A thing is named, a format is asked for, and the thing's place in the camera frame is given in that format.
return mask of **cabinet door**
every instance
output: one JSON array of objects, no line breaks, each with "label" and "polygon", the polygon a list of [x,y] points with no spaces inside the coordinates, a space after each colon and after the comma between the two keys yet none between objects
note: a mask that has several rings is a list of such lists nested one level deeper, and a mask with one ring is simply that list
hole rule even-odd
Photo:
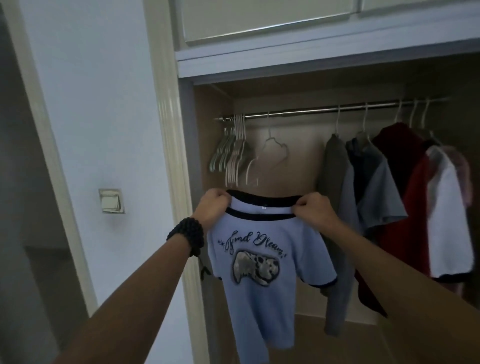
[{"label": "cabinet door", "polygon": [[435,2],[439,0],[362,0],[362,11],[388,8],[396,5]]},{"label": "cabinet door", "polygon": [[181,0],[185,41],[313,21],[354,11],[356,0]]}]

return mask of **hand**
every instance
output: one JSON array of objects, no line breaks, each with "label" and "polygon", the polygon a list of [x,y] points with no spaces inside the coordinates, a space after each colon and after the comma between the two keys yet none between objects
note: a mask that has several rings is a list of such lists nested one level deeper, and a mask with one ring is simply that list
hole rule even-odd
[{"label": "hand", "polygon": [[197,219],[202,224],[204,232],[207,232],[225,213],[231,199],[226,191],[212,188],[202,196],[192,217]]},{"label": "hand", "polygon": [[295,216],[317,229],[327,237],[331,237],[335,228],[341,224],[326,196],[312,192],[301,197],[292,207]]}]

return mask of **closet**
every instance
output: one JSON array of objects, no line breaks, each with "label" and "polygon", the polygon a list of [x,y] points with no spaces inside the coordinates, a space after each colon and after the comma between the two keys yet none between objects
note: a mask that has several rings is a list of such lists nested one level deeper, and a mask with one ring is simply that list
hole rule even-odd
[{"label": "closet", "polygon": [[[305,194],[315,191],[322,168],[325,143],[337,132],[348,141],[365,130],[370,137],[394,123],[394,120],[418,126],[426,106],[425,125],[433,130],[444,145],[455,146],[467,158],[472,171],[474,202],[468,210],[469,225],[478,249],[480,238],[480,202],[476,187],[480,186],[477,122],[480,106],[478,64],[480,54],[458,54],[389,63],[373,63],[345,68],[319,69],[307,73],[301,66],[290,67],[287,74],[245,79],[229,73],[225,79],[208,77],[180,79],[180,100],[187,151],[192,205],[208,188],[225,188],[224,172],[210,172],[209,163],[222,139],[225,127],[222,117],[235,113],[268,113],[269,116],[247,119],[246,140],[256,153],[264,141],[274,136],[288,146],[288,157],[277,167],[264,173],[258,186],[246,185],[245,170],[239,173],[239,189],[269,197]],[[347,104],[404,100],[402,108],[387,106],[343,109],[324,113],[275,116],[286,109],[307,109]],[[417,102],[412,114],[414,100]],[[202,262],[209,267],[208,255]],[[464,298],[473,305],[480,303],[478,275],[467,282]],[[296,305],[296,344],[291,350],[271,351],[272,363],[324,362],[335,363],[414,363],[410,349],[390,327],[387,320],[363,306],[354,287],[348,307],[347,322],[340,339],[323,333],[326,298],[319,290],[298,280]],[[236,363],[235,341],[229,323],[227,302],[222,282],[204,275],[202,281],[204,315],[208,344],[213,363]]]}]

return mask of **white shirt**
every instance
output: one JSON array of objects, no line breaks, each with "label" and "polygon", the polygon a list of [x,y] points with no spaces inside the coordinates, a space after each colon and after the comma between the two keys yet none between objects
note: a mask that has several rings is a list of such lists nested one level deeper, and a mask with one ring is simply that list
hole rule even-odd
[{"label": "white shirt", "polygon": [[432,278],[468,273],[474,255],[455,166],[445,152],[427,150],[434,176],[427,184],[427,230]]}]

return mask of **blue shirt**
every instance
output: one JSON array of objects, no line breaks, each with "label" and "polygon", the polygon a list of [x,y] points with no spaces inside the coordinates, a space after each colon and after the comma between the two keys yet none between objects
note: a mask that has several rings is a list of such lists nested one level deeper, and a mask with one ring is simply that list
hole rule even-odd
[{"label": "blue shirt", "polygon": [[241,198],[255,208],[287,207],[289,212],[251,214],[229,208],[207,234],[208,255],[213,274],[223,282],[240,362],[261,364],[268,362],[267,344],[278,349],[294,344],[297,275],[324,286],[335,281],[336,273],[319,232],[291,214],[288,205],[298,196],[241,193]]}]

